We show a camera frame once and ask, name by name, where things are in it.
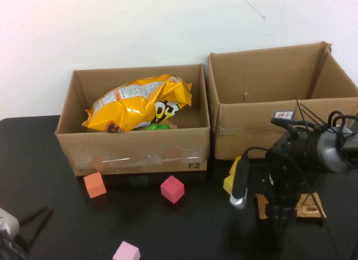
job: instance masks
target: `foam cube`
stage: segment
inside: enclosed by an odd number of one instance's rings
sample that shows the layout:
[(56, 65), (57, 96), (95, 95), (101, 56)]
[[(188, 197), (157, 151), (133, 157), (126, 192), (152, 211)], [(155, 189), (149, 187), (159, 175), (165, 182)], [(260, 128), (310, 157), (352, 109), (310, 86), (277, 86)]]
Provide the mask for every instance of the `foam cube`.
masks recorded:
[(90, 198), (97, 197), (107, 192), (100, 172), (85, 176), (83, 179)]
[(139, 260), (139, 258), (139, 249), (127, 242), (122, 242), (113, 256), (113, 260)]
[(233, 189), (233, 183), (234, 183), (234, 175), (235, 174), (231, 174), (230, 176), (226, 177), (224, 180), (224, 189), (226, 192), (228, 192), (231, 195), (231, 191)]
[(232, 166), (230, 168), (230, 171), (229, 171), (230, 174), (235, 174), (236, 166), (237, 166), (237, 163), (239, 162), (240, 159), (241, 159), (240, 155), (238, 157), (236, 157), (234, 163), (232, 164)]
[(184, 184), (171, 175), (161, 184), (162, 195), (174, 204), (184, 195)]

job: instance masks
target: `orange foam cube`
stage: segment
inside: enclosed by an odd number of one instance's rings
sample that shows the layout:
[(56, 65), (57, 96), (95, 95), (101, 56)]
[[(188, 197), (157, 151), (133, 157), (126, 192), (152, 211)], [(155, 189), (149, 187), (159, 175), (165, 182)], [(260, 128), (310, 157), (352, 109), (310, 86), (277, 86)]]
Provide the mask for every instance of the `orange foam cube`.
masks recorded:
[(90, 198), (97, 197), (107, 192), (100, 172), (85, 176), (83, 179)]

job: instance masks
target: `snack bag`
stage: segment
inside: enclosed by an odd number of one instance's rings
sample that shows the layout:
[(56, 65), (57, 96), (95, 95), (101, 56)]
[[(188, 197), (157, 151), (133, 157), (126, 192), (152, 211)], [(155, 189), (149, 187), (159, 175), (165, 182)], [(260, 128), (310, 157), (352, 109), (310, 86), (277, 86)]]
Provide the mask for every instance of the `snack bag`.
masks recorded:
[(138, 79), (115, 88), (94, 102), (88, 119), (90, 129), (125, 133), (168, 119), (191, 105), (191, 84), (170, 74)]

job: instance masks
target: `sticker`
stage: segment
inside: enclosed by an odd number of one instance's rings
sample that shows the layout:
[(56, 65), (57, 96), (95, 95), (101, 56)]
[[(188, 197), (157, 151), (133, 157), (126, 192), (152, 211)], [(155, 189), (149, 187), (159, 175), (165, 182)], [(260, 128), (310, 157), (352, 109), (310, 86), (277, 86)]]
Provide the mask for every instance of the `sticker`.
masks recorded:
[(102, 106), (103, 106), (102, 101), (99, 100), (93, 109), (93, 113), (96, 112), (98, 109), (100, 109)]
[(180, 80), (179, 80), (179, 78), (177, 78), (177, 77), (171, 76), (171, 77), (169, 77), (169, 80), (170, 80), (171, 82), (173, 82), (173, 83), (176, 83), (176, 84), (179, 84), (179, 83), (180, 83)]
[(293, 119), (294, 111), (278, 111), (275, 113), (274, 118), (276, 119)]
[(137, 96), (148, 98), (149, 94), (163, 83), (164, 81), (153, 82), (143, 86), (134, 84), (119, 88), (118, 92), (122, 99), (133, 98)]
[(102, 98), (102, 102), (104, 105), (110, 103), (110, 102), (115, 102), (117, 99), (116, 99), (116, 96), (114, 94), (114, 92), (106, 95), (105, 97)]

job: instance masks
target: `white wall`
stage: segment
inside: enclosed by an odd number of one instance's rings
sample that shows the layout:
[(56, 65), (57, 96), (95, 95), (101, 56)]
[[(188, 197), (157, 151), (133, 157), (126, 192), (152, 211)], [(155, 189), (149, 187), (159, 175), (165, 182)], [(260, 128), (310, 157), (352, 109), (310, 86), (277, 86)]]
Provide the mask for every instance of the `white wall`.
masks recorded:
[(73, 69), (322, 40), (358, 83), (358, 0), (0, 0), (0, 119), (60, 114)]

